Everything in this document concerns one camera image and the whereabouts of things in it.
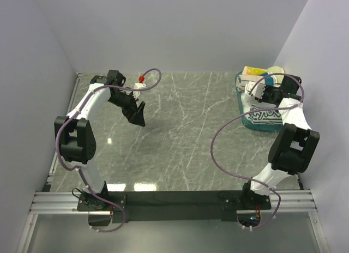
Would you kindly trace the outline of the white terry towel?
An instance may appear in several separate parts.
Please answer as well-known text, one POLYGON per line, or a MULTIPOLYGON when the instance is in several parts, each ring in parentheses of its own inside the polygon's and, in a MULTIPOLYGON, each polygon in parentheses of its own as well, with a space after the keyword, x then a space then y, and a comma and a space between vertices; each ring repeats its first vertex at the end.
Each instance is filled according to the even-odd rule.
POLYGON ((248 94, 245 94, 245 93, 241 94, 241 101, 242 101, 243 106, 246 109, 249 109, 256 102, 254 97, 252 97, 248 94))

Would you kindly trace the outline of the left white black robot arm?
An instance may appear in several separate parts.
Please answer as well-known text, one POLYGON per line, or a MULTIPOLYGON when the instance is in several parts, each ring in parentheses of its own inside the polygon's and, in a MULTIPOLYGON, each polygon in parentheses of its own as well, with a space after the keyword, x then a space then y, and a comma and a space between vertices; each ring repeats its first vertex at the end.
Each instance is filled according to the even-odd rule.
POLYGON ((77 170, 87 181, 79 200, 96 210, 109 206, 107 185, 94 163, 97 143, 91 122, 104 103, 121 108, 129 123, 144 127, 145 102, 139 101, 140 90, 146 87, 145 77, 140 76, 133 88, 124 87, 126 78, 118 70, 109 70, 106 76, 94 76, 88 90, 78 105, 66 116, 55 119, 56 147, 63 167, 77 170))

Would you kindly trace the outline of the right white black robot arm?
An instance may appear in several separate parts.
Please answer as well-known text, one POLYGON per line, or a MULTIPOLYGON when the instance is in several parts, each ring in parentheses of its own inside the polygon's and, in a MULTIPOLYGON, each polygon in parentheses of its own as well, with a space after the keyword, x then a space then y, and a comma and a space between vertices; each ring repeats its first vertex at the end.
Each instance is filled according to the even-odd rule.
POLYGON ((302 80, 298 76, 284 76, 276 87, 263 83, 262 79, 248 82, 245 95, 260 103, 272 105, 270 111, 278 111, 282 128, 268 153, 264 169, 242 188, 240 203, 246 209, 269 208, 271 188, 282 180, 308 168, 320 140, 320 134, 311 129, 303 112, 303 95, 298 95, 302 80))

